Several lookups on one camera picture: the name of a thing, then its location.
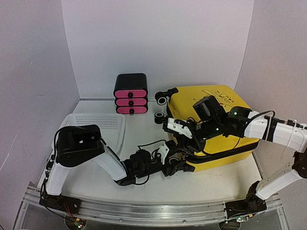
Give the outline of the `white perforated plastic basket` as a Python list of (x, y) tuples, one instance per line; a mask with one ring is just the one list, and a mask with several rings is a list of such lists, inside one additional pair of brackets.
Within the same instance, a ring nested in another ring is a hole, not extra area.
[(65, 117), (59, 128), (66, 126), (97, 125), (107, 145), (119, 154), (125, 133), (125, 117), (120, 114), (72, 113)]

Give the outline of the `yellow Pikachu hard-shell suitcase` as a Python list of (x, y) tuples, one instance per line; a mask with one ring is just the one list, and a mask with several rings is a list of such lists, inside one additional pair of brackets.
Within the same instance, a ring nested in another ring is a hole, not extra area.
[[(155, 94), (155, 99), (159, 105), (165, 105), (166, 107), (169, 101), (172, 100), (176, 103), (175, 107), (178, 107), (180, 102), (183, 102), (188, 106), (193, 106), (197, 101), (208, 95), (213, 95), (227, 112), (227, 117), (223, 123), (234, 122), (238, 124), (240, 137), (224, 137), (219, 135), (207, 139), (204, 146), (198, 146), (198, 153), (195, 152), (194, 155), (186, 156), (186, 163), (194, 166), (194, 172), (243, 160), (252, 153), (259, 143), (257, 138), (247, 138), (242, 135), (244, 127), (243, 118), (251, 112), (251, 108), (229, 86), (202, 85), (174, 87), (164, 92), (157, 92)], [(178, 138), (192, 139), (193, 137), (190, 125), (188, 125), (185, 120), (171, 118), (167, 114), (167, 111), (166, 114), (155, 114), (155, 122), (162, 125), (164, 122), (169, 124), (177, 123), (189, 128), (189, 137), (169, 133), (172, 135), (172, 140), (175, 141), (177, 146)]]

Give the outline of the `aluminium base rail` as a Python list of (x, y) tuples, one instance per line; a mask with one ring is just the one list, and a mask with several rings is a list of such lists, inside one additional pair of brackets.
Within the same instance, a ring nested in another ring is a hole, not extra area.
[[(40, 189), (29, 184), (15, 220), (15, 230), (21, 229), (26, 222), (33, 223), (35, 219), (42, 219), (47, 215), (59, 218), (60, 223), (64, 223), (64, 218), (69, 216), (65, 211), (46, 209), (39, 204), (39, 201)], [(161, 205), (85, 198), (81, 199), (70, 210), (75, 211), (75, 217), (83, 221), (93, 220), (109, 224), (141, 227), (201, 226), (232, 220), (236, 222), (248, 221), (248, 218), (243, 216), (231, 218), (226, 211), (224, 201)]]

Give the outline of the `black pink drawer organizer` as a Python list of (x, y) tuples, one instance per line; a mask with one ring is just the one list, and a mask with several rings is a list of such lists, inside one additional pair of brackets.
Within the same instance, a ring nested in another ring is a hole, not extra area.
[(117, 113), (122, 115), (146, 113), (148, 111), (146, 75), (144, 73), (119, 74), (113, 95)]

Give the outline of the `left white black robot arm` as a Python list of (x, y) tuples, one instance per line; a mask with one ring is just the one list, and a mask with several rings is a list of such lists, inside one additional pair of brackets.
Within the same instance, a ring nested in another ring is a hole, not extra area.
[(140, 145), (122, 161), (102, 138), (97, 125), (60, 128), (54, 135), (53, 150), (46, 164), (39, 201), (49, 211), (79, 212), (81, 200), (62, 195), (62, 188), (70, 170), (88, 161), (95, 161), (120, 186), (139, 185), (137, 179), (148, 180), (157, 172), (171, 176), (178, 171), (195, 170), (186, 163), (187, 150), (178, 147), (173, 140), (164, 140), (153, 152)]

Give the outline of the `small green circuit board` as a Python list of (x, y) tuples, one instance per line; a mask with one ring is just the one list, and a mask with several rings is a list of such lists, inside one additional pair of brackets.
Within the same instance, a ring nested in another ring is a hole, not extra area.
[(83, 230), (85, 227), (84, 222), (81, 220), (68, 222), (66, 225), (70, 230)]

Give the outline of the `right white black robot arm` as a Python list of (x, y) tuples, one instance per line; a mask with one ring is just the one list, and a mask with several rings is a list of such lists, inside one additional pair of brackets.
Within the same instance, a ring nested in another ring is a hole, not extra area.
[(164, 131), (172, 133), (177, 143), (166, 143), (159, 149), (161, 160), (171, 174), (171, 156), (179, 153), (180, 163), (188, 157), (194, 160), (196, 152), (204, 151), (206, 141), (222, 135), (239, 139), (256, 138), (291, 148), (295, 151), (294, 163), (283, 166), (271, 176), (253, 183), (244, 199), (226, 202), (228, 219), (242, 219), (264, 211), (266, 200), (288, 185), (307, 177), (307, 126), (293, 120), (280, 120), (266, 112), (258, 113), (249, 108), (236, 106), (226, 112), (220, 105), (211, 103), (193, 106), (200, 118), (180, 120), (169, 118), (163, 123)]

